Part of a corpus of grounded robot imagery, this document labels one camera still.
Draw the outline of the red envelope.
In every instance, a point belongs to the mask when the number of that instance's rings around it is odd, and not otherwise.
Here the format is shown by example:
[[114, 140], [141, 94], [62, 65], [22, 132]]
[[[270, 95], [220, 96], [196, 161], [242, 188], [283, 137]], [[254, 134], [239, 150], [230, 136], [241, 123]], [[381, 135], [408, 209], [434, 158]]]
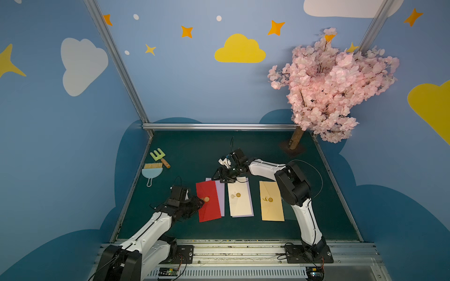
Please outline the red envelope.
[[196, 195], [203, 201], [203, 206], [198, 212], [199, 222], [221, 218], [219, 197], [214, 181], [196, 183]]

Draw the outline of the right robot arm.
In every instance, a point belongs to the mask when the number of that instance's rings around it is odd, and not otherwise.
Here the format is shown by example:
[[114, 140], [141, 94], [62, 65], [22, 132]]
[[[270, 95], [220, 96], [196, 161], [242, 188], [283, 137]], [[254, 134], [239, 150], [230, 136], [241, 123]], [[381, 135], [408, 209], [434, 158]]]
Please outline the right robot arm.
[[249, 159], [241, 149], [237, 149], [222, 159], [212, 180], [232, 184], [241, 182], [244, 174], [260, 176], [278, 185], [281, 198], [293, 209], [300, 227], [303, 251], [311, 263], [324, 261], [333, 263], [333, 257], [323, 237], [312, 208], [311, 187], [302, 170], [290, 161], [276, 164], [261, 159]]

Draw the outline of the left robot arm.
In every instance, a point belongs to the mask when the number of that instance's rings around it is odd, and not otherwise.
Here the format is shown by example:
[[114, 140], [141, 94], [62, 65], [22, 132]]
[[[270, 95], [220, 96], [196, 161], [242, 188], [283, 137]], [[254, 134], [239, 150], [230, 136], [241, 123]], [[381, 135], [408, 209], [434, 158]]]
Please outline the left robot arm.
[[142, 281], [161, 262], [177, 254], [176, 238], [166, 232], [180, 219], [188, 219], [205, 204], [183, 186], [172, 186], [169, 198], [155, 209], [149, 221], [119, 246], [109, 245], [90, 281]]

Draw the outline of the tan kraft envelope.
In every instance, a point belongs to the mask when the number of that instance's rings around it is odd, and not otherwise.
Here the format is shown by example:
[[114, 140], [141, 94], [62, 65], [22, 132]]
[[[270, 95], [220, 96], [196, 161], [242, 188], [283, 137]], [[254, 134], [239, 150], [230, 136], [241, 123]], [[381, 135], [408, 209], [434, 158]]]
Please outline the tan kraft envelope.
[[285, 221], [281, 193], [274, 181], [260, 181], [261, 218], [263, 221]]

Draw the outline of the dark green envelope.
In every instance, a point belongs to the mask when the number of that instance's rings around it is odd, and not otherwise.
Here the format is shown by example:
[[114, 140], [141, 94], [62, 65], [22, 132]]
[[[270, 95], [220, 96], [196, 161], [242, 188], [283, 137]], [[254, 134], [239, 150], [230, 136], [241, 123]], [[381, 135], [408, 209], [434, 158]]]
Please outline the dark green envelope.
[[292, 205], [288, 204], [284, 199], [281, 199], [281, 201], [285, 220], [297, 222], [297, 218]]

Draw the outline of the blue toy brush dustpan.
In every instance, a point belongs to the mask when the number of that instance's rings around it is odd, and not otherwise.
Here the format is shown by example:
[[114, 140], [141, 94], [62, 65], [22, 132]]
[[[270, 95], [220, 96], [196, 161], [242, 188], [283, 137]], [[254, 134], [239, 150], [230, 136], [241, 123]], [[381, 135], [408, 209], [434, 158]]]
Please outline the blue toy brush dustpan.
[[147, 187], [152, 186], [154, 178], [158, 177], [163, 171], [163, 163], [146, 163], [141, 170], [141, 174], [148, 180]]

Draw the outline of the green toy rake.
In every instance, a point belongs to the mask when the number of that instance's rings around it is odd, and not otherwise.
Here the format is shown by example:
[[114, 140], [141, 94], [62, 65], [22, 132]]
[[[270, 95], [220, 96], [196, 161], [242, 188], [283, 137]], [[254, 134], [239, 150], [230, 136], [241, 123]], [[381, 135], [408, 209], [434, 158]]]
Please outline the green toy rake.
[[161, 148], [157, 148], [156, 150], [150, 152], [150, 155], [154, 161], [160, 161], [167, 169], [171, 168], [171, 165], [164, 159], [166, 154], [162, 151]]

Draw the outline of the left controller board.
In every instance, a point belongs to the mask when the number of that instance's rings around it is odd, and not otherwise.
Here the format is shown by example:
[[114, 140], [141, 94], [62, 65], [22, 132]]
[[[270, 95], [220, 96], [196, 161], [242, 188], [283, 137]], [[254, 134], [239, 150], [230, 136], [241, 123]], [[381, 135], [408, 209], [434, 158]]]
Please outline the left controller board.
[[158, 269], [158, 278], [177, 278], [179, 276], [179, 269], [176, 268], [159, 268]]

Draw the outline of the controller board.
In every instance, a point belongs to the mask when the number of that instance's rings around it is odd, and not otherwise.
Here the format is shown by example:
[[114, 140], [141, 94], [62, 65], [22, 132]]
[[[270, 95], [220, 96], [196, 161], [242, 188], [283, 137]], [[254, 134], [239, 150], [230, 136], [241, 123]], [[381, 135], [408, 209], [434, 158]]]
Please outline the controller board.
[[324, 271], [321, 268], [308, 267], [306, 268], [306, 274], [307, 281], [323, 281], [325, 277]]
[[177, 278], [179, 276], [179, 269], [176, 268], [159, 268], [158, 269], [158, 278]]

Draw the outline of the pink blossom artificial tree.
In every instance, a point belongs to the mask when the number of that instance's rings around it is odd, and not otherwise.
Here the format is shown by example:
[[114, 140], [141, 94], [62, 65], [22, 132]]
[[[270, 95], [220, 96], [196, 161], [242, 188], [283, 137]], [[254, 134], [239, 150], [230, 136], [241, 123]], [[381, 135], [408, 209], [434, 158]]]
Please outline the pink blossom artificial tree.
[[282, 69], [273, 66], [268, 79], [275, 90], [288, 87], [288, 102], [296, 129], [282, 149], [294, 156], [304, 132], [337, 144], [348, 139], [358, 125], [350, 116], [355, 105], [385, 92], [396, 78], [400, 65], [397, 57], [385, 56], [383, 49], [361, 52], [357, 47], [341, 51], [332, 47], [335, 28], [324, 30], [323, 37], [312, 46], [298, 46], [292, 62]]

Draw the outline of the right controller board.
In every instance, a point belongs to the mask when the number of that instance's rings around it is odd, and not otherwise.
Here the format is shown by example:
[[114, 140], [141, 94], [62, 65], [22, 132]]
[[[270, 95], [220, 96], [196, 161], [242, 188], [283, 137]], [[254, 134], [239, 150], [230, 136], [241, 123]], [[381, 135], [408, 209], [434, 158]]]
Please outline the right controller board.
[[308, 267], [306, 268], [306, 274], [307, 281], [323, 281], [325, 277], [324, 271], [321, 268]]

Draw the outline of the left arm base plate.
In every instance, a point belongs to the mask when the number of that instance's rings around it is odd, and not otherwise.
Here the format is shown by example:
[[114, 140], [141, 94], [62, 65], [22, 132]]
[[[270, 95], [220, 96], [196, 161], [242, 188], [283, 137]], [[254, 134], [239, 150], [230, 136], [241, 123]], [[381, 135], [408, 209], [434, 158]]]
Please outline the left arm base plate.
[[193, 262], [193, 245], [171, 246], [169, 255], [162, 264], [192, 264]]

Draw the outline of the aluminium rail back frame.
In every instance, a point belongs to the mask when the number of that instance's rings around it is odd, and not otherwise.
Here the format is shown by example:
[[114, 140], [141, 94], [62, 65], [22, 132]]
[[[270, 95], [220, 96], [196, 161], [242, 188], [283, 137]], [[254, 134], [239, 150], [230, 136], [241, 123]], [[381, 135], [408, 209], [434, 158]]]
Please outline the aluminium rail back frame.
[[143, 123], [142, 129], [150, 131], [293, 131], [294, 124], [176, 124]]

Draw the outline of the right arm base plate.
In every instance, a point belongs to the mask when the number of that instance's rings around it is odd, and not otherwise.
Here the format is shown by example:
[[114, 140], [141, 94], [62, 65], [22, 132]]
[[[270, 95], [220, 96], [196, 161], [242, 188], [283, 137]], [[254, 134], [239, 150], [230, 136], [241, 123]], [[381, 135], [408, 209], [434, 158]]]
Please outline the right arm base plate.
[[284, 249], [288, 263], [311, 263], [317, 265], [334, 263], [331, 250], [327, 245], [310, 249], [300, 244], [286, 244]]

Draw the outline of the aluminium front rail base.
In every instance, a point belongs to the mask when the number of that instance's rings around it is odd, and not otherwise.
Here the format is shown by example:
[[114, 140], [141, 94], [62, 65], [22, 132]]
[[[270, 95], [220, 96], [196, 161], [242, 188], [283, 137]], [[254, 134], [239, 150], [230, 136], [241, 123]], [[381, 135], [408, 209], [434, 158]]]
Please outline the aluminium front rail base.
[[[147, 281], [305, 281], [306, 268], [321, 268], [326, 281], [389, 281], [375, 244], [329, 241], [334, 263], [288, 263], [284, 245], [298, 240], [179, 240], [193, 245], [192, 264], [160, 264]], [[159, 268], [179, 269], [177, 278], [158, 278]]]

